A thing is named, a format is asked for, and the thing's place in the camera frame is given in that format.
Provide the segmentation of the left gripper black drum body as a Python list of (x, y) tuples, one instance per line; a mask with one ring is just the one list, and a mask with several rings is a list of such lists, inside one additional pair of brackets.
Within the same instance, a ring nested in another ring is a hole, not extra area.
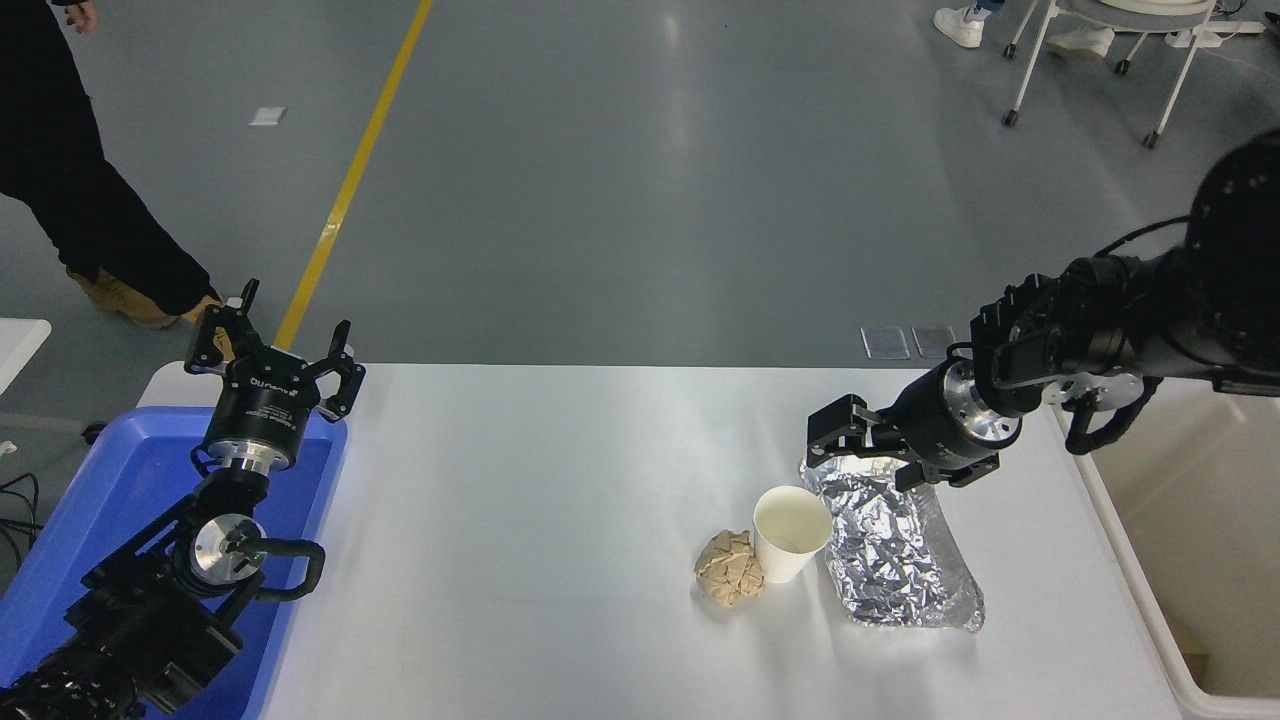
[(223, 377), (204, 448), (252, 441), (275, 451), (297, 451), (319, 401), (315, 378), (305, 364), (275, 348), (239, 354)]

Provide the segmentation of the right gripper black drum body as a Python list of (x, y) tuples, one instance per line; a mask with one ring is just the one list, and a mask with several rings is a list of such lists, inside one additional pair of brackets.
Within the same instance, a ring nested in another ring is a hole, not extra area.
[(957, 470), (977, 461), (977, 446), (945, 401), (945, 380), (954, 365), (938, 365), (908, 384), (879, 411), (922, 462)]

